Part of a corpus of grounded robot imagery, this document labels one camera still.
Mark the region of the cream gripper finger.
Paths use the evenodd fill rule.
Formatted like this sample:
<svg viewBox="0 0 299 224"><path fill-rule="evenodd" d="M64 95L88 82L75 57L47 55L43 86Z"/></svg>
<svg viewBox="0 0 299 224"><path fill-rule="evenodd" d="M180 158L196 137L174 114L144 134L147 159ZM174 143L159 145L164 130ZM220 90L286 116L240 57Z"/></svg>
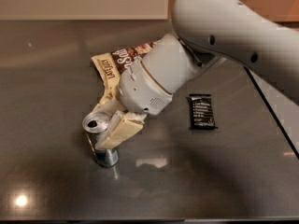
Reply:
<svg viewBox="0 0 299 224"><path fill-rule="evenodd" d="M119 100L112 98L104 104L97 104L94 107L93 112L99 111L114 114L117 110L123 111L124 109L125 107Z"/></svg>
<svg viewBox="0 0 299 224"><path fill-rule="evenodd" d="M111 149L137 134L144 125L146 114L122 112L118 110L108 124L107 129L99 135L95 148Z"/></svg>

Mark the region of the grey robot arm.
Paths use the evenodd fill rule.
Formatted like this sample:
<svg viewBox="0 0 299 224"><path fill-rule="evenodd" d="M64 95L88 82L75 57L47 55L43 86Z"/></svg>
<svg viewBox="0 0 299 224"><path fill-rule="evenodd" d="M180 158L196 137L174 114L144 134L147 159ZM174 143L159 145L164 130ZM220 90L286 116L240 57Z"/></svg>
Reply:
<svg viewBox="0 0 299 224"><path fill-rule="evenodd" d="M96 149L111 149L138 133L186 82L223 59L239 62L299 101L299 34L264 19L238 0L176 0L173 34L125 65L96 60L105 92L93 115Z"/></svg>

